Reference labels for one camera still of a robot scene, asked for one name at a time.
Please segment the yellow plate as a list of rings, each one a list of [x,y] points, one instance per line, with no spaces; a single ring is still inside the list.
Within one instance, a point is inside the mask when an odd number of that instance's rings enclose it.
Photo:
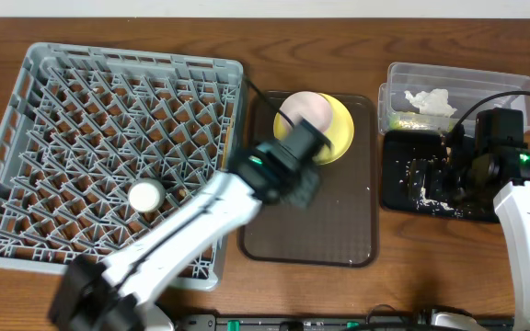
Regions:
[[[354,123],[351,113],[337,98],[321,94],[331,105],[333,121],[330,129],[324,134],[331,142],[330,147],[324,147],[315,157],[319,165],[325,165],[338,160],[351,146],[354,137]]]

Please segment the white paper cup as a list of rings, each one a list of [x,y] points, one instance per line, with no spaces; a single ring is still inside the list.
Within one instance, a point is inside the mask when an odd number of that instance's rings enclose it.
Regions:
[[[163,204],[165,196],[165,188],[158,180],[141,178],[130,187],[128,202],[138,212],[151,212]]]

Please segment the colourful snack wrapper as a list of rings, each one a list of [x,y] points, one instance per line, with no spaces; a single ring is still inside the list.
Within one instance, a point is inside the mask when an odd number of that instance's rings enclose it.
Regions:
[[[434,117],[413,112],[396,112],[388,117],[386,129],[388,131],[450,131],[455,124],[456,119]]]

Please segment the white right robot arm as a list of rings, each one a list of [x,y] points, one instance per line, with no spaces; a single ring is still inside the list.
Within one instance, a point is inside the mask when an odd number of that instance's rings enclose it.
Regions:
[[[483,110],[476,116],[471,152],[464,149],[461,122],[448,133],[446,143],[451,150],[445,181],[450,203],[493,212],[501,224],[513,280],[516,330],[530,330],[530,151],[523,121],[519,110]]]

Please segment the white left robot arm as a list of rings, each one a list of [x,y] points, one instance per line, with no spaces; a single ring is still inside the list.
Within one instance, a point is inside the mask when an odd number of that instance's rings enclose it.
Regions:
[[[331,142],[307,120],[280,140],[237,150],[225,171],[155,229],[94,263],[76,257],[48,312],[59,330],[171,330],[156,304],[189,263],[217,239],[252,221],[266,204],[305,206],[319,184],[315,157]]]

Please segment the white paper napkin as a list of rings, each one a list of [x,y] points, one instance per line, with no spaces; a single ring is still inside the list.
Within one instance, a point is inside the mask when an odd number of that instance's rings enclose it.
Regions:
[[[448,98],[449,92],[441,88],[435,88],[431,92],[421,91],[416,95],[405,91],[405,99],[423,115],[451,118],[456,108],[449,104]]]

